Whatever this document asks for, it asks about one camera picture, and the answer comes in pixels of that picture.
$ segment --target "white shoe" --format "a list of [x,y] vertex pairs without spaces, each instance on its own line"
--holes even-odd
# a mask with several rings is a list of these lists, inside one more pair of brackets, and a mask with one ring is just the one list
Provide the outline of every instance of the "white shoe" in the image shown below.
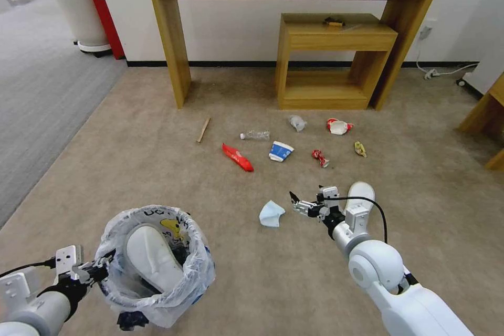
[[[348,196],[347,197],[366,197],[369,198],[370,200],[374,201],[374,189],[373,187],[365,183],[363,181],[357,181],[350,186],[350,190],[348,190]],[[369,201],[365,201],[363,199],[349,199],[347,200],[345,204],[345,210],[343,210],[343,215],[347,213],[347,209],[355,206],[355,205],[362,205],[368,210],[371,210],[373,208],[373,204]]]
[[125,254],[140,276],[160,292],[171,292],[184,277],[170,246],[151,225],[140,225],[130,233]]

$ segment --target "wooden stick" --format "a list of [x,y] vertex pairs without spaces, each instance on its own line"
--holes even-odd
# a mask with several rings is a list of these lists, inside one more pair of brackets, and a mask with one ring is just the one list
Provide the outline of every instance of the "wooden stick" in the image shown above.
[[201,139],[203,139],[203,134],[205,133],[206,127],[208,126],[208,123],[210,122],[210,117],[208,117],[205,121],[205,124],[203,125],[203,128],[201,129],[201,135],[199,138],[196,140],[196,142],[201,143]]

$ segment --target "crushed red wrapper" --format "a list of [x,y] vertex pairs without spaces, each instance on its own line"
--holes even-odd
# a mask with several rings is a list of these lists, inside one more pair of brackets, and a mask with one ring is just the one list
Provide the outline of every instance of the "crushed red wrapper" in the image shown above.
[[244,157],[237,149],[230,147],[228,145],[225,145],[224,143],[222,144],[222,151],[231,159],[233,160],[236,164],[238,164],[240,167],[242,167],[245,171],[247,172],[253,172],[254,167],[252,167],[252,164],[249,162],[249,160]]
[[351,130],[353,123],[346,123],[345,121],[338,120],[336,118],[329,118],[327,120],[327,129],[331,134],[343,135],[347,131]]
[[326,168],[329,165],[329,160],[327,160],[324,157],[324,154],[322,153],[322,151],[320,151],[320,150],[313,150],[313,152],[311,153],[311,156],[314,159],[317,159],[318,161],[320,161],[320,166],[322,168]]

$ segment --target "black cable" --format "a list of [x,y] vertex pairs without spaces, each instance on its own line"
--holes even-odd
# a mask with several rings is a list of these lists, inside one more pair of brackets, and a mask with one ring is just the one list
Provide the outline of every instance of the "black cable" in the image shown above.
[[50,259],[48,259],[46,261],[41,261],[41,262],[38,262],[38,263],[34,262],[32,264],[21,265],[20,267],[17,267],[17,268],[8,270],[6,272],[3,272],[2,274],[0,274],[0,278],[2,278],[4,276],[7,276],[7,275],[9,275],[11,273],[14,273],[17,270],[29,268],[29,267],[32,267],[32,266],[33,267],[36,267],[36,266],[46,266],[46,267],[49,267],[50,269],[54,269],[56,267],[56,258],[55,257],[51,257]]
[[388,244],[388,239],[389,239],[389,232],[387,230],[387,220],[385,219],[385,213],[383,212],[382,207],[375,201],[373,201],[370,198],[366,197],[336,197],[336,198],[323,198],[325,201],[342,201],[342,200],[364,200],[371,202],[373,205],[375,205],[378,210],[380,211],[380,214],[382,215],[382,221],[383,221],[383,241]]

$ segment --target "red candy wrapper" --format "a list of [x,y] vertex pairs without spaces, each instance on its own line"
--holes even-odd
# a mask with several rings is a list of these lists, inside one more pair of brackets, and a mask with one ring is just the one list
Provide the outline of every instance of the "red candy wrapper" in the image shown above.
[[237,149],[222,144],[222,150],[230,159],[234,160],[234,162],[242,167],[245,171],[254,171],[254,167],[252,167],[252,164],[249,162],[249,160],[244,157]]
[[317,159],[320,161],[320,166],[322,168],[326,168],[328,165],[329,165],[329,160],[327,160],[322,151],[320,150],[313,150],[313,152],[311,153],[311,156],[314,158],[314,159]]

